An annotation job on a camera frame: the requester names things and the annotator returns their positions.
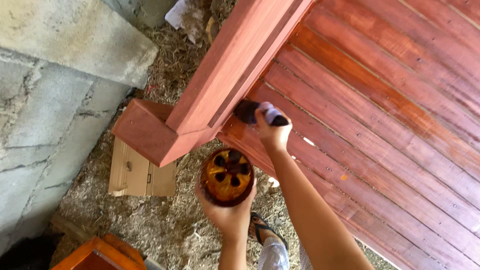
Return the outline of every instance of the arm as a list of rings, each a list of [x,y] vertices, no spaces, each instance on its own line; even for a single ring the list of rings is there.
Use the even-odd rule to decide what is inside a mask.
[[[344,224],[287,152],[292,125],[271,127],[255,112],[260,139],[274,165],[288,214],[314,269],[371,270]]]
[[[205,215],[223,234],[219,270],[247,269],[247,232],[250,224],[250,209],[253,198],[257,194],[256,184],[255,179],[248,197],[234,207],[220,207],[210,203],[202,195],[198,183],[195,185],[195,193],[203,205]]]

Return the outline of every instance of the forearm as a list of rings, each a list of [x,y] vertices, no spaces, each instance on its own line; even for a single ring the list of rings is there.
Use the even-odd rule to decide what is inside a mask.
[[[223,239],[218,270],[247,269],[247,234],[243,234],[238,239]]]
[[[370,264],[350,232],[315,190],[286,150],[267,151],[290,219],[315,269],[344,269]]]

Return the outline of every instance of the hand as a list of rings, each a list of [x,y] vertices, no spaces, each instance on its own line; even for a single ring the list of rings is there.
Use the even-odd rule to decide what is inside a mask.
[[[252,191],[239,205],[234,207],[220,207],[209,202],[202,194],[200,187],[195,185],[195,193],[204,207],[205,215],[222,232],[224,239],[246,242],[250,225],[250,211],[252,202],[257,195],[257,179],[253,182]]]
[[[287,150],[288,135],[292,130],[292,120],[288,118],[279,108],[282,115],[290,123],[286,126],[269,126],[265,121],[263,112],[260,109],[255,110],[255,117],[257,119],[258,131],[260,133],[260,140],[265,146],[268,153]]]

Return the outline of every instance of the sandal strap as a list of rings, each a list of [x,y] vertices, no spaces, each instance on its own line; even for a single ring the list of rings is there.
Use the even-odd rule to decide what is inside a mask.
[[[280,238],[280,240],[283,242],[283,244],[285,245],[285,248],[288,250],[288,243],[286,242],[286,240],[280,236],[279,234],[277,234],[270,226],[268,226],[268,223],[266,221],[264,221],[262,219],[262,217],[260,215],[258,215],[257,213],[254,213],[252,212],[250,214],[250,221],[252,221],[252,218],[253,217],[256,217],[258,219],[260,219],[263,223],[265,223],[266,225],[261,225],[261,224],[257,224],[257,223],[254,223],[254,226],[255,226],[255,234],[257,236],[257,242],[259,242],[261,245],[263,245],[262,243],[262,239],[260,238],[260,229],[263,229],[263,230],[269,230],[271,232],[273,232],[276,236],[278,236]]]

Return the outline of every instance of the dirt ground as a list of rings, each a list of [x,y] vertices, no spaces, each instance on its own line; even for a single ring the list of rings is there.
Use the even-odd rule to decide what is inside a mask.
[[[218,2],[214,12],[204,9],[206,20],[198,21],[205,29],[213,14],[218,28],[228,17],[235,0]],[[196,45],[189,42],[182,31],[164,25],[154,30],[145,30],[160,46],[152,75],[145,90],[137,90],[136,97],[166,104],[175,104],[193,76],[200,60],[209,48],[206,34],[197,37]],[[91,235],[102,237],[111,232],[130,244],[144,256],[157,260],[168,270],[216,269],[221,249],[221,235],[204,216],[194,194],[194,179],[203,159],[215,149],[224,147],[213,140],[192,151],[189,162],[176,175],[174,197],[123,196],[108,194],[113,139],[111,128],[121,115],[119,107],[106,131],[84,162],[82,169],[63,198],[57,214],[74,222]],[[288,217],[279,188],[273,188],[268,175],[256,169],[258,194],[252,209],[288,241],[292,269],[299,269],[298,237]],[[388,262],[359,243],[367,258],[378,270],[395,269]],[[68,235],[64,236],[53,255],[51,265],[56,265],[80,246]],[[257,268],[260,244],[248,240],[247,262],[250,269]]]

